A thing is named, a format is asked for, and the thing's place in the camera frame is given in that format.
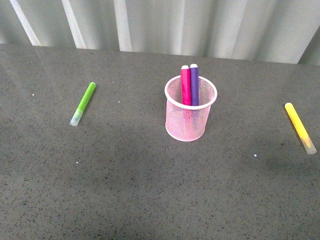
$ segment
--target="purple marker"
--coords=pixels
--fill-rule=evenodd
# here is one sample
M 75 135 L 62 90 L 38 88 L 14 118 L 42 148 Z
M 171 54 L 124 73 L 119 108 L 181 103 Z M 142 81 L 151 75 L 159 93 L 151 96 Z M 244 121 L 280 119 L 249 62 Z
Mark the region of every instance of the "purple marker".
M 197 64 L 190 65 L 191 106 L 199 106 L 199 80 Z

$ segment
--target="pink mesh pen holder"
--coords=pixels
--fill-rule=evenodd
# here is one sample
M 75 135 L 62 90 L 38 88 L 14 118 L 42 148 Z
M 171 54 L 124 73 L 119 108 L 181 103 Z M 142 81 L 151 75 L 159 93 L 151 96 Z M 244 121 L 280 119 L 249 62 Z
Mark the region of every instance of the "pink mesh pen holder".
M 199 106 L 182 104 L 181 76 L 167 82 L 165 128 L 171 137 L 190 142 L 200 138 L 206 128 L 211 105 L 217 99 L 217 89 L 208 79 L 199 76 Z

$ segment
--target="white curtain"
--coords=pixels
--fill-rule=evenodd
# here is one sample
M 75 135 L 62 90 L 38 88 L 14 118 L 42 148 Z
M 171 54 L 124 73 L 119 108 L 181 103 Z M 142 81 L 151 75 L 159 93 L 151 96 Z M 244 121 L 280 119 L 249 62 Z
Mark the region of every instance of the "white curtain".
M 320 0 L 0 0 L 0 43 L 320 66 Z

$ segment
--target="pink marker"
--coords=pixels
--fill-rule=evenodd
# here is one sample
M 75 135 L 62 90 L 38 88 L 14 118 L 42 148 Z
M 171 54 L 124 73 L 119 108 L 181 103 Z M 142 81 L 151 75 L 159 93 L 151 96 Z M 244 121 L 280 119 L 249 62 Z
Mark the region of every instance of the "pink marker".
M 182 104 L 191 106 L 190 69 L 187 65 L 181 67 Z

